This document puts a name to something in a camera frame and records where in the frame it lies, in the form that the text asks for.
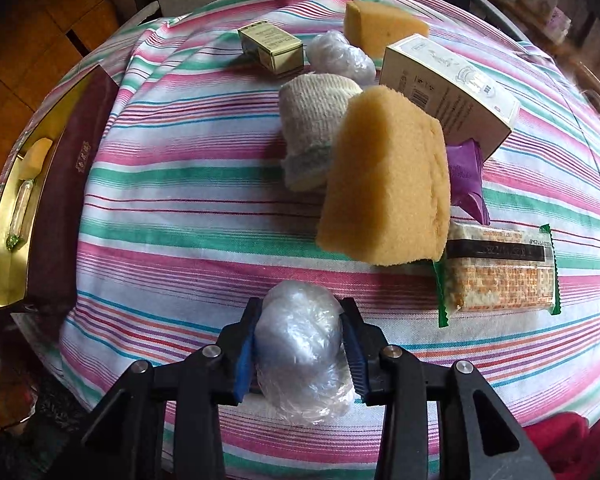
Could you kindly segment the clear plastic ball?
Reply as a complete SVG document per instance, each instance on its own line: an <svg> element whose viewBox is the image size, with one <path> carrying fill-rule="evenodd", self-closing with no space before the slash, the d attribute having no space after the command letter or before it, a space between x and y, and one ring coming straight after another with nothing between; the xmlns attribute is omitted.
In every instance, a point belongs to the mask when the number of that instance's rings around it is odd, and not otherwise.
<svg viewBox="0 0 600 480"><path fill-rule="evenodd" d="M350 410L355 393L342 314L332 292L312 283L282 281L265 295L254 330L257 381L287 422L319 425Z"/></svg>

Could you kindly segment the cracker packet green edges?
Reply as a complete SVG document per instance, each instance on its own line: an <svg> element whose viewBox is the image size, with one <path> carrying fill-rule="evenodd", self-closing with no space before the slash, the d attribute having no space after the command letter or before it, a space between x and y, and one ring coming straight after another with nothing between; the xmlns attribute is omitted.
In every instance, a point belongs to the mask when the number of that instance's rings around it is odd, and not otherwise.
<svg viewBox="0 0 600 480"><path fill-rule="evenodd" d="M558 265L548 224L516 230L450 224L442 258L434 263L438 326L457 313L562 313Z"/></svg>

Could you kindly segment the green yellow small box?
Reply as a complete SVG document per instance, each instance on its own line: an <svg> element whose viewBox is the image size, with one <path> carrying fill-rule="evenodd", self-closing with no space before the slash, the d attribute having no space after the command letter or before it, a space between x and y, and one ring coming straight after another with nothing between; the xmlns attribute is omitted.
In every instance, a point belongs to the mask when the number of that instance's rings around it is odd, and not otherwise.
<svg viewBox="0 0 600 480"><path fill-rule="evenodd" d="M298 72L304 66L301 39L268 21L257 21L237 29L242 52L257 60L276 76Z"/></svg>

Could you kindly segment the white plastic wrapped ball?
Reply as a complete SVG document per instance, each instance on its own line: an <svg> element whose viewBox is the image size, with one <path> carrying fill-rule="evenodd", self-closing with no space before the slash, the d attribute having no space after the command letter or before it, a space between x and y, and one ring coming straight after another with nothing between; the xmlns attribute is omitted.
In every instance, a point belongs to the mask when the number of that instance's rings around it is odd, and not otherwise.
<svg viewBox="0 0 600 480"><path fill-rule="evenodd" d="M361 87L375 82L374 61L338 30L316 35L306 46L306 57L314 72L350 78Z"/></svg>

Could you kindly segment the yellow sponge cube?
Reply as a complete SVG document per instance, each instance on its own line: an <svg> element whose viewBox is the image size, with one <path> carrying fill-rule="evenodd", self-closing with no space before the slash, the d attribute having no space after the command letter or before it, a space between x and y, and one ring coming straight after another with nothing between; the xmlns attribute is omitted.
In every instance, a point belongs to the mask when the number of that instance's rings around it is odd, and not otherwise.
<svg viewBox="0 0 600 480"><path fill-rule="evenodd" d="M352 46L370 58L382 58L385 48L412 35L429 36L428 25L411 13L385 3L349 0L343 33Z"/></svg>

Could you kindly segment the striped bed sheet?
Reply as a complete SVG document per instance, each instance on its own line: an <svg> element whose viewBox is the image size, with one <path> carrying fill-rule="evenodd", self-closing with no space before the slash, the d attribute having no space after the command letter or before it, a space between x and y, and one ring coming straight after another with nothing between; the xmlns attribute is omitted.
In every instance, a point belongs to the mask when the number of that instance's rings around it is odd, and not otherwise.
<svg viewBox="0 0 600 480"><path fill-rule="evenodd" d="M358 300L391 341L438 364L475 359L517 419L600 419L600 118L539 48L441 0L397 4L438 44L519 99L512 134L486 164L486 204L503 228L556 234L562 313L478 313L434 322L421 266L375 270L314 242L318 198L284 188L278 82L240 52L239 26L265 18L309 39L348 0L219 0L120 32L45 99L49 110L90 67L119 92L88 175L78 296L57 338L28 336L44 364L94 406L136 358L166 364L237 318L285 278Z"/></svg>

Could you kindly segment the white cream carton box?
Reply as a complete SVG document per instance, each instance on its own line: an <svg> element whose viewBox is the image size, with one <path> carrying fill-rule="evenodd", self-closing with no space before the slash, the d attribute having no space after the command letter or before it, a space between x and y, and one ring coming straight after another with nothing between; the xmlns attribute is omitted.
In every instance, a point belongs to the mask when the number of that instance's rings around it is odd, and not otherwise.
<svg viewBox="0 0 600 480"><path fill-rule="evenodd" d="M475 140L489 159L513 131L520 103L467 58L419 34L385 48L379 82L436 118L445 142Z"/></svg>

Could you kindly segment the wooden desk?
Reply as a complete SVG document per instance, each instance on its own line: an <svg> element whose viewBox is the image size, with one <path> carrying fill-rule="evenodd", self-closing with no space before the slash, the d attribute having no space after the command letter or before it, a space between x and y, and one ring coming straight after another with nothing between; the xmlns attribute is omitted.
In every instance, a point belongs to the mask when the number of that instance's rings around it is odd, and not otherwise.
<svg viewBox="0 0 600 480"><path fill-rule="evenodd" d="M543 21L520 0L486 0L546 52L600 114L600 20L589 13L577 25L556 8Z"/></svg>

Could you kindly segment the gold maroon storage box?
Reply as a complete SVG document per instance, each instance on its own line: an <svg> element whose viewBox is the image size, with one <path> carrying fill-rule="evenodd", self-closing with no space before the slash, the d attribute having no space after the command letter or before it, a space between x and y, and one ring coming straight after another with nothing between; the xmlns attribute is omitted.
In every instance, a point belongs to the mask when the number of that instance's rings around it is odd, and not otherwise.
<svg viewBox="0 0 600 480"><path fill-rule="evenodd" d="M70 84L27 133L7 166L0 197L0 309L71 308L85 185L118 86L100 66ZM19 180L24 155L38 139L53 146L34 180Z"/></svg>

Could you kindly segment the wooden wardrobe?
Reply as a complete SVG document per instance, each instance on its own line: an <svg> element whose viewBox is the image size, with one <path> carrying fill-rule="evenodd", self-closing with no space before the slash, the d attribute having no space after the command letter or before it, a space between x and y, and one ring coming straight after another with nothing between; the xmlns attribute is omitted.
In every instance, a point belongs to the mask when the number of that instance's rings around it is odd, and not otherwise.
<svg viewBox="0 0 600 480"><path fill-rule="evenodd" d="M118 26L111 0L0 0L0 175L44 98Z"/></svg>

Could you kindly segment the beige knit sock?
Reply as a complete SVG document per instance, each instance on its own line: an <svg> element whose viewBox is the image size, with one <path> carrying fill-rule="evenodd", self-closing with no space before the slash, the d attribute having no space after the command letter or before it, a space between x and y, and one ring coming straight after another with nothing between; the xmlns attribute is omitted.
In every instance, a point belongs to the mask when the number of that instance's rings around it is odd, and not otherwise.
<svg viewBox="0 0 600 480"><path fill-rule="evenodd" d="M286 156L286 187L294 192L321 188L332 162L332 144L350 99L363 89L335 74L302 74L283 84L278 108Z"/></svg>

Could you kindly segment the red garment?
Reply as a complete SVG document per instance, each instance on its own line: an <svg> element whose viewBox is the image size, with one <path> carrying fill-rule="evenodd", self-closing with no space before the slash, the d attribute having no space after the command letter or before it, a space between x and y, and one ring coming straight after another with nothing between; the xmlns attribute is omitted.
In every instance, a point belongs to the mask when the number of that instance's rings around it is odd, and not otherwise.
<svg viewBox="0 0 600 480"><path fill-rule="evenodd" d="M600 419L565 412L524 427L555 479L589 479L600 464Z"/></svg>

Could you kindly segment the tall yellow sponge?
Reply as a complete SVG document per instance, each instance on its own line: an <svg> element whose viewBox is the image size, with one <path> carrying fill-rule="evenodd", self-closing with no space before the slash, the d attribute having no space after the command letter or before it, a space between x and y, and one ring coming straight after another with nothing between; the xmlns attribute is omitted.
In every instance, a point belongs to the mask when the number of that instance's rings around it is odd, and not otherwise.
<svg viewBox="0 0 600 480"><path fill-rule="evenodd" d="M450 208L440 122L385 86L350 99L332 144L317 245L374 266L437 261Z"/></svg>

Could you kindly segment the purple packet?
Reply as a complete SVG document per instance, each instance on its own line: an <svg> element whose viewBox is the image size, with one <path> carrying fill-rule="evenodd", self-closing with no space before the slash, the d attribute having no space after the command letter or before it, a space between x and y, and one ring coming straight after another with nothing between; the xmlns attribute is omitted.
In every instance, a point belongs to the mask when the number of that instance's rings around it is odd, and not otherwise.
<svg viewBox="0 0 600 480"><path fill-rule="evenodd" d="M446 147L451 182L451 204L460 207L483 226L490 214L482 196L483 158L479 143L468 139Z"/></svg>

